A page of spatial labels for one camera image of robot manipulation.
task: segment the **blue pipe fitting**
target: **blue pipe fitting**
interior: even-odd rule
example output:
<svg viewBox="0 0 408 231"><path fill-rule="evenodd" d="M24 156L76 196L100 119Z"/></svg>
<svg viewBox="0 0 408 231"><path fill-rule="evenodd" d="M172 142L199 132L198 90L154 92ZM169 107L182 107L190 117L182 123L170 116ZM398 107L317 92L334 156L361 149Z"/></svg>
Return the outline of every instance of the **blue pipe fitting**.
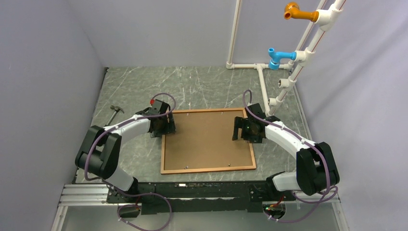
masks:
<svg viewBox="0 0 408 231"><path fill-rule="evenodd" d="M296 59L296 52L275 52L275 49L269 48L269 56L272 58L269 62L269 68L277 70L281 64L281 59Z"/></svg>

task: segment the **gray marble surface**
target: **gray marble surface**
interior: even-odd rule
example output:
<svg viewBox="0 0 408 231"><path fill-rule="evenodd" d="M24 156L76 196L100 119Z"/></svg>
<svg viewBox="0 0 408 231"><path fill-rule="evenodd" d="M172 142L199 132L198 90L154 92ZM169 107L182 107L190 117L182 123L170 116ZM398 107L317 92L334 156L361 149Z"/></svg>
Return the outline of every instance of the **gray marble surface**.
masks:
<svg viewBox="0 0 408 231"><path fill-rule="evenodd" d="M264 70L264 77L268 95L276 97L280 92L278 80L287 78L288 73ZM112 104L125 111L124 114L119 113L112 124L128 119L150 106L150 98L159 92L172 94L176 98L177 109L243 107L242 93L246 89L252 90L253 103L260 103L263 107L258 72L254 69L228 70L224 66L110 68L92 124L103 126L112 115L113 111L109 108ZM158 99L171 101L161 96ZM293 91L288 93L275 115L289 128L307 137ZM264 180L274 173L295 169L295 160L274 142L264 140L262 144L253 146L255 170L161 175L161 139L151 139L149 134L144 134L122 146L119 164L141 182ZM85 182L82 169L77 175L77 182Z"/></svg>

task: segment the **cork board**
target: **cork board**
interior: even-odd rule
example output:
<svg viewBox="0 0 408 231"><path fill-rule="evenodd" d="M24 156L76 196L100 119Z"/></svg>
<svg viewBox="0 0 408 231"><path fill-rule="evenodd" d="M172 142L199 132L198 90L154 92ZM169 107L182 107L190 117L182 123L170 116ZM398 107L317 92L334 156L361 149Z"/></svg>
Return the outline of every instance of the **cork board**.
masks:
<svg viewBox="0 0 408 231"><path fill-rule="evenodd" d="M173 116L177 131L162 137L161 174L256 169L252 144L232 141L234 118L246 117L243 108L179 110Z"/></svg>

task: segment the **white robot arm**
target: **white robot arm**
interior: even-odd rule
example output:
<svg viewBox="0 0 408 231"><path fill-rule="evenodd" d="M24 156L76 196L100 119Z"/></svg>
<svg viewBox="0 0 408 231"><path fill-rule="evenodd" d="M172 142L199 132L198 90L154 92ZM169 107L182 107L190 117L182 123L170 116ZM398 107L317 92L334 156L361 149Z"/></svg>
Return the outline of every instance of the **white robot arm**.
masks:
<svg viewBox="0 0 408 231"><path fill-rule="evenodd" d="M121 146L147 132L151 137L176 132L173 114L168 111L170 106L160 100L153 100L151 104L151 107L121 123L103 128L92 126L88 129L75 159L76 166L85 170L86 177L87 172L91 172L127 194L138 194L137 179L118 165Z"/></svg>
<svg viewBox="0 0 408 231"><path fill-rule="evenodd" d="M247 118L235 118L232 140L238 139L238 129L241 128L241 138L244 140L251 143L261 143L263 139L271 140L296 160L296 171L280 172L267 178L272 194L289 190L313 195L326 189L327 178L323 162L316 150L320 151L327 163L330 185L339 182L336 163L328 144L316 143L296 134L275 116L266 117L258 103L248 106L246 111Z"/></svg>

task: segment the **orange pipe fitting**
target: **orange pipe fitting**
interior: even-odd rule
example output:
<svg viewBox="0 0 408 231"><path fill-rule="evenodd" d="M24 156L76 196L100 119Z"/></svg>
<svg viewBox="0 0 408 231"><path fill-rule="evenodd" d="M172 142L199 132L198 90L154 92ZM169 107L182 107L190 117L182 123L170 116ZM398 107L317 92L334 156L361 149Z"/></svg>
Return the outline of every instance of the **orange pipe fitting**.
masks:
<svg viewBox="0 0 408 231"><path fill-rule="evenodd" d="M319 13L315 12L304 12L299 9L299 5L296 2L290 2L285 7L285 14L283 15L285 19L298 18L307 19L312 22L316 22L319 17Z"/></svg>

